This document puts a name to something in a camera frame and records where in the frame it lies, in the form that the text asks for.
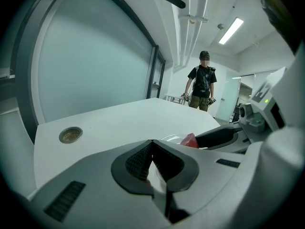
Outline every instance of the ceiling pipe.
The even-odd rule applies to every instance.
[[[196,17],[204,16],[207,2],[208,2],[208,0],[198,0]],[[195,28],[194,28],[194,32],[193,32],[193,36],[192,36],[192,40],[191,40],[191,44],[190,44],[190,49],[189,49],[189,53],[188,53],[184,67],[186,67],[190,61],[191,55],[193,53],[195,44],[196,44],[198,36],[199,36],[201,24],[202,24],[202,21],[197,20],[195,22]]]
[[[184,9],[179,10],[179,16],[187,16],[191,12],[191,6],[190,6],[191,0],[182,0],[182,1],[185,2],[186,6]],[[182,66],[184,63],[187,36],[188,36],[188,32],[189,32],[189,20],[179,20],[179,24],[180,24],[180,61],[179,61],[179,65]]]

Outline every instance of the black rubber pad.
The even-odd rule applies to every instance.
[[[231,160],[226,160],[226,159],[218,159],[216,161],[216,163],[218,164],[222,164],[224,166],[230,166],[230,167],[234,167],[234,168],[238,168],[240,163],[239,162],[235,162],[235,161],[231,161]]]
[[[45,213],[62,222],[86,184],[72,181],[45,209]]]

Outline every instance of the glass door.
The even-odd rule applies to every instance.
[[[230,118],[237,102],[239,87],[240,77],[238,74],[227,71],[222,98],[219,100],[217,99],[220,101],[220,104],[215,115],[216,119],[230,122]]]

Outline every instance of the white wall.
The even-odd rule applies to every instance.
[[[16,98],[0,102],[0,170],[13,191],[29,197],[36,190],[34,145],[23,125]]]
[[[183,94],[185,91],[186,83],[188,81],[188,74],[194,67],[198,66],[199,64],[199,58],[192,57],[187,67],[182,68],[177,72],[173,72],[168,93],[175,95]],[[223,95],[226,73],[227,71],[232,70],[226,66],[212,61],[210,62],[210,66],[216,69],[215,75],[217,78],[217,82],[214,83],[214,98],[216,99],[216,102],[209,107],[208,113],[210,113],[211,116],[215,117]]]
[[[289,66],[294,58],[286,42],[274,31],[259,41],[259,48],[253,45],[239,53],[239,72],[243,75],[278,70]]]
[[[169,91],[172,75],[173,75],[173,62],[166,62],[159,98],[166,99],[164,94],[168,93]]]

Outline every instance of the frosted glass wall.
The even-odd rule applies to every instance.
[[[240,77],[238,77],[238,73],[227,71],[222,98],[217,99],[220,103],[215,118],[226,122],[230,121],[237,102],[239,87]]]
[[[39,58],[45,121],[144,99],[152,49],[112,0],[65,0]]]

